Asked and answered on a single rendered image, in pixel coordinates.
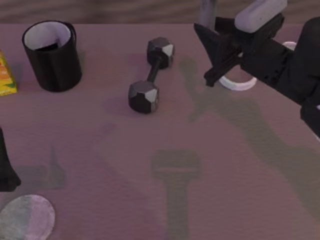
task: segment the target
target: cup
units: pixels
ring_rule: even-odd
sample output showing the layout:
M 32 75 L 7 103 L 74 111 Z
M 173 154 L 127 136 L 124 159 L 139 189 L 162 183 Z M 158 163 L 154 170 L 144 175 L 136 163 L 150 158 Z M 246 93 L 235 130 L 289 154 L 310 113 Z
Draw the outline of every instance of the cup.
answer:
M 46 91 L 65 92 L 82 77 L 77 33 L 68 22 L 46 20 L 25 30 L 22 44 L 36 79 Z

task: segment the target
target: wooden background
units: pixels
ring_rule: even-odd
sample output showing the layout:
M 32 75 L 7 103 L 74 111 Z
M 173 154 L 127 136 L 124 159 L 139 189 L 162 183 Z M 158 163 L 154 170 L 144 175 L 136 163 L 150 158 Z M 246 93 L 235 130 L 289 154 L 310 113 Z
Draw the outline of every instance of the wooden background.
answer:
M 253 0 L 219 0 L 218 15 L 234 17 Z M 0 0 L 0 23 L 56 19 L 79 24 L 194 23 L 200 0 Z M 286 23 L 320 16 L 319 0 L 288 0 Z

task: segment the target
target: brown tabletop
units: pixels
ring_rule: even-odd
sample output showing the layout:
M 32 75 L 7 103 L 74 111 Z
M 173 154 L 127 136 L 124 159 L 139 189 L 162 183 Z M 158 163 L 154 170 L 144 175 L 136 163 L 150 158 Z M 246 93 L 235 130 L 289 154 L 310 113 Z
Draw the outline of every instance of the brown tabletop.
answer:
M 261 82 L 206 87 L 210 63 L 192 25 L 76 25 L 84 75 L 58 94 L 36 82 L 27 27 L 0 25 L 19 83 L 0 98 L 0 124 L 22 180 L 0 193 L 1 208 L 46 197 L 56 210 L 50 240 L 165 240 L 167 230 L 170 240 L 319 239 L 320 145 L 300 107 Z M 276 39 L 297 41 L 301 28 Z M 141 115 L 128 87 L 147 77 L 146 45 L 158 36 L 176 45 L 175 62 L 158 74 L 158 111 Z M 183 171 L 156 178 L 156 164 L 197 174 L 184 185 Z

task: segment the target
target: yellow and red package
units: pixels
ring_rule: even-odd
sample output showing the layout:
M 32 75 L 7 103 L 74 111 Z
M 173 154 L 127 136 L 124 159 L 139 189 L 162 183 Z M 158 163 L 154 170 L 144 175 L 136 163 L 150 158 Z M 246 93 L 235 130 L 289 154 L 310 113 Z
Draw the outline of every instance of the yellow and red package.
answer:
M 4 54 L 0 51 L 0 96 L 15 94 L 17 83 L 11 73 Z

